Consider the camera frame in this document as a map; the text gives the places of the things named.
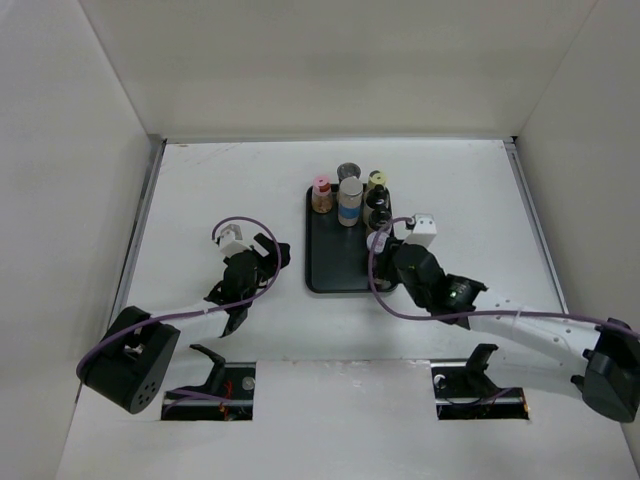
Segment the pink cap spice bottle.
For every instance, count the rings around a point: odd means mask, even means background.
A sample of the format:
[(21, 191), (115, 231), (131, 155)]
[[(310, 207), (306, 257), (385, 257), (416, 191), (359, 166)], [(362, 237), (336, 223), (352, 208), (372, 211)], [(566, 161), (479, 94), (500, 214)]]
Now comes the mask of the pink cap spice bottle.
[(333, 194), (330, 179), (327, 175), (316, 176), (312, 183), (312, 210), (318, 214), (329, 213), (333, 208)]

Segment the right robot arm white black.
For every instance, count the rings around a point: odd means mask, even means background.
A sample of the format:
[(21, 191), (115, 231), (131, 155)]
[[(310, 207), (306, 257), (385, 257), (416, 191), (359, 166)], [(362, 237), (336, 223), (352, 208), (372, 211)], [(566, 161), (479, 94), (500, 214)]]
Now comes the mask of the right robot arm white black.
[(476, 280), (444, 271), (418, 244), (390, 238), (368, 258), (371, 284), (402, 285), (424, 314), (435, 321), (510, 340), (547, 357), (548, 362), (505, 357), (489, 362), (497, 346), (476, 348), (464, 370), (473, 394), (489, 394), (500, 374), (523, 386), (581, 399), (591, 410), (619, 423), (634, 422), (639, 410), (639, 334), (623, 321), (565, 313), (530, 311), (496, 295)]

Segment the black cap spice bottle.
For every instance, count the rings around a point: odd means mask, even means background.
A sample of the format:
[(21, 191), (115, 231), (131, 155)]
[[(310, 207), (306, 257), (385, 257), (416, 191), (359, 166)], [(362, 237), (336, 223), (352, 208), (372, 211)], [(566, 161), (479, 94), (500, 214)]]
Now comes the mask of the black cap spice bottle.
[(383, 185), (376, 185), (371, 188), (365, 199), (365, 206), (368, 210), (375, 210), (376, 208), (388, 209), (390, 204), (389, 191)]

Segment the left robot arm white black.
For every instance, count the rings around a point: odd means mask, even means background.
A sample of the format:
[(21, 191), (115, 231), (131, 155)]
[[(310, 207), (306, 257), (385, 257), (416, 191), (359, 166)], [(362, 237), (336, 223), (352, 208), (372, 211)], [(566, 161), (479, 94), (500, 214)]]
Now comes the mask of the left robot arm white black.
[(180, 337), (174, 320), (220, 320), (222, 338), (248, 318), (249, 308), (291, 261), (291, 247), (265, 231), (244, 242), (235, 224), (213, 236), (223, 255), (221, 280), (203, 303), (183, 312), (154, 315), (136, 306), (123, 309), (100, 342), (79, 361), (81, 383), (130, 414), (155, 398)]

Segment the black knob cap bottle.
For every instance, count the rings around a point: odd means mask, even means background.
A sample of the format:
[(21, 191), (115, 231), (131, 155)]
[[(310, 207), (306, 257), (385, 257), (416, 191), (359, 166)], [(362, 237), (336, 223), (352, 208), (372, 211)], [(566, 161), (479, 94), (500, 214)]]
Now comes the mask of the black knob cap bottle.
[(368, 235), (379, 231), (392, 219), (391, 211), (383, 206), (379, 206), (371, 211), (367, 220), (366, 232)]

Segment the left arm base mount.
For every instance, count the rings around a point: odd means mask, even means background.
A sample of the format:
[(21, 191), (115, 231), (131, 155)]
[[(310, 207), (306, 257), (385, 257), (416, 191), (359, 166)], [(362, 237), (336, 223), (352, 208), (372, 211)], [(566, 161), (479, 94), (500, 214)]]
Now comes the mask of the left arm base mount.
[(189, 348), (212, 363), (206, 380), (167, 391), (163, 397), (162, 421), (234, 422), (253, 419), (257, 365), (227, 362), (201, 344)]

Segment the silver lid blue label jar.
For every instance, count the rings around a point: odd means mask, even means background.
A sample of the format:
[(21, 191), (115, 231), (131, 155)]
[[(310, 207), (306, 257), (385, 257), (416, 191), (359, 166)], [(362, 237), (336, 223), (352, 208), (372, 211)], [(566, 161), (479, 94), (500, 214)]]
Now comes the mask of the silver lid blue label jar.
[(355, 177), (343, 179), (338, 190), (338, 221), (344, 227), (353, 227), (360, 218), (363, 184)]

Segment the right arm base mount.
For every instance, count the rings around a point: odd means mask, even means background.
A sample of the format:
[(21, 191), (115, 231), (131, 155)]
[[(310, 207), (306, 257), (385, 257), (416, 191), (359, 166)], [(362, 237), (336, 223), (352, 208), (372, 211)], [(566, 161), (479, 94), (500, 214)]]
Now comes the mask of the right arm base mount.
[(441, 421), (528, 420), (524, 390), (499, 387), (486, 374), (498, 346), (479, 344), (467, 359), (430, 364), (436, 415)]

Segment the yellow cap spice bottle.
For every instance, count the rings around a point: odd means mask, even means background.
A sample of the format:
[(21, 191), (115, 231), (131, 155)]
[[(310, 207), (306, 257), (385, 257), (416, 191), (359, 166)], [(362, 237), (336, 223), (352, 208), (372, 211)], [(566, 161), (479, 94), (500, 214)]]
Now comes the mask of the yellow cap spice bottle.
[(375, 170), (369, 174), (367, 187), (369, 189), (373, 189), (377, 186), (386, 187), (387, 184), (387, 176), (384, 172)]

